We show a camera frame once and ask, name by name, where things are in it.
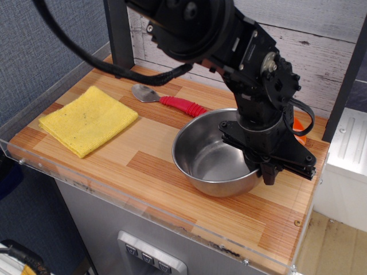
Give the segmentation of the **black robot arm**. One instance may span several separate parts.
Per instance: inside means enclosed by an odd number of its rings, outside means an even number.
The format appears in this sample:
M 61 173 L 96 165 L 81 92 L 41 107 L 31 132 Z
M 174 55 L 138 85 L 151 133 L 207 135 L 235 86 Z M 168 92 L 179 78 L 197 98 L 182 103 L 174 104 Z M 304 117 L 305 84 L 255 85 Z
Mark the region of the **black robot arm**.
M 147 32 L 172 59 L 199 64 L 218 73 L 233 92 L 234 121 L 219 124 L 225 143 L 243 151 L 267 185 L 289 170 L 306 179 L 315 174 L 315 156 L 297 137 L 294 108 L 310 116 L 309 106 L 294 98 L 300 77 L 281 57 L 275 40 L 233 1 L 127 1 L 149 20 Z

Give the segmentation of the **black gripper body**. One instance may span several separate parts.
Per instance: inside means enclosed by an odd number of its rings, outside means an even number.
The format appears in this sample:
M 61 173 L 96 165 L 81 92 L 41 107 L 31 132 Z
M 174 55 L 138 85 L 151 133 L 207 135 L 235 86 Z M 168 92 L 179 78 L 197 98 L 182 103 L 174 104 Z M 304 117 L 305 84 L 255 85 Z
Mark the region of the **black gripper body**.
M 237 120 L 222 121 L 218 127 L 224 143 L 260 156 L 262 163 L 273 162 L 279 172 L 288 170 L 308 180 L 316 173 L 316 157 L 296 140 L 282 118 L 262 131 L 244 128 Z

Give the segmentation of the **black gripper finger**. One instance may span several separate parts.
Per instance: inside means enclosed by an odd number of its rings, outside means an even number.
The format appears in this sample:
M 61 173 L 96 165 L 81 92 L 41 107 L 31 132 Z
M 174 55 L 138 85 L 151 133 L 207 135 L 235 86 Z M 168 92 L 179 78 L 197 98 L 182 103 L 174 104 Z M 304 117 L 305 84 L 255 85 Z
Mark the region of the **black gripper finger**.
M 278 169 L 273 162 L 260 163 L 261 174 L 265 185 L 274 185 L 278 175 Z
M 245 163 L 251 172 L 255 170 L 260 171 L 260 164 L 263 161 L 260 156 L 254 155 L 251 152 L 245 152 L 245 151 L 243 152 L 243 155 L 244 155 Z

